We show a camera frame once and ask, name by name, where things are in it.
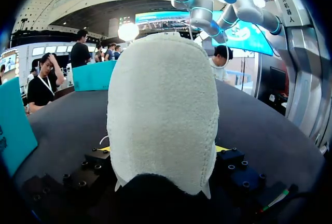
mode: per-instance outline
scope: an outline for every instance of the display screen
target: display screen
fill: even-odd
[[[222,11],[213,12],[213,20],[217,21]],[[159,11],[147,12],[135,15],[135,23],[140,32],[144,31],[169,31],[187,30],[189,27],[189,12],[185,11]],[[243,49],[273,55],[273,51],[261,31],[252,23],[238,21],[235,26],[226,30],[228,36],[227,45],[230,48]],[[212,39],[212,45],[218,46],[217,41]]]
[[[221,11],[213,12],[213,20],[217,21],[222,14]],[[259,27],[263,33],[265,33],[265,29]],[[230,48],[243,49],[253,52],[259,52],[267,55],[273,55],[273,51],[266,41],[265,37],[252,23],[238,21],[235,26],[230,29],[225,30],[228,41],[227,46]],[[219,46],[217,41],[212,39],[212,46]]]
[[[16,54],[9,55],[7,57],[1,58],[0,60],[0,67],[4,64],[5,65],[5,73],[15,68],[15,59]]]
[[[135,15],[135,23],[140,32],[187,30],[190,14],[186,11],[157,11]]]

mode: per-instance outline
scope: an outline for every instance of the black table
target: black table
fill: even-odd
[[[237,147],[250,166],[268,175],[267,186],[282,181],[312,191],[324,167],[314,143],[284,116],[240,90],[217,81],[220,109],[217,145]],[[62,180],[84,160],[84,153],[100,147],[106,132],[107,91],[73,92],[29,116],[38,148],[15,175],[18,185],[48,173]],[[291,201],[279,215],[287,223],[304,199]]]

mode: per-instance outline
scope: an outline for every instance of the man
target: man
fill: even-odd
[[[44,54],[39,65],[40,73],[29,83],[27,91],[27,101],[31,113],[51,103],[57,87],[64,82],[64,76],[53,54]],[[52,69],[54,69],[55,75],[50,73]]]
[[[121,55],[121,46],[120,45],[117,45],[115,46],[115,51],[114,51],[114,59],[115,60],[118,60],[119,56]]]
[[[36,76],[37,76],[37,70],[36,70],[36,68],[33,67],[30,71],[30,74],[27,76],[26,90],[25,90],[26,92],[27,92],[27,88],[28,88],[30,81],[32,81]]]
[[[0,68],[0,85],[2,85],[2,81],[1,78],[3,77],[3,75],[5,74],[5,70],[6,70],[6,66],[4,64],[1,65]]]
[[[115,50],[115,43],[107,45],[107,51],[105,53],[105,61],[112,61],[114,60],[114,50]]]
[[[71,52],[72,68],[87,65],[91,61],[88,46],[84,45],[88,39],[88,32],[80,30],[77,32],[77,43],[73,46]]]
[[[228,60],[233,59],[233,51],[228,48]],[[225,70],[225,64],[227,62],[227,48],[224,45],[219,45],[214,49],[214,56],[209,58],[212,73],[215,79],[221,80],[227,84],[230,84],[227,72]]]
[[[94,56],[94,60],[95,60],[95,62],[102,62],[103,60],[102,60],[102,46],[101,45],[98,45],[97,46],[97,53],[95,54],[95,56]]]

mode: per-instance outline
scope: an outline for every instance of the black t-shirt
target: black t-shirt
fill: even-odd
[[[57,77],[53,74],[48,75],[48,79],[50,80],[52,91],[57,91]],[[48,85],[47,78],[42,78],[46,85]],[[27,89],[27,102],[34,102],[36,106],[45,106],[49,101],[54,100],[54,95],[51,91],[46,87],[46,85],[40,80],[39,77],[35,77],[29,83],[29,87]]]
[[[90,58],[90,53],[88,46],[76,43],[71,52],[71,62],[72,67],[81,67],[83,65],[87,65],[87,60]]]

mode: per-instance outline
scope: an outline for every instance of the towel-covered object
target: towel-covered object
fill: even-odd
[[[136,40],[117,61],[108,90],[116,190],[148,173],[210,198],[218,116],[216,84],[201,47],[165,33]]]

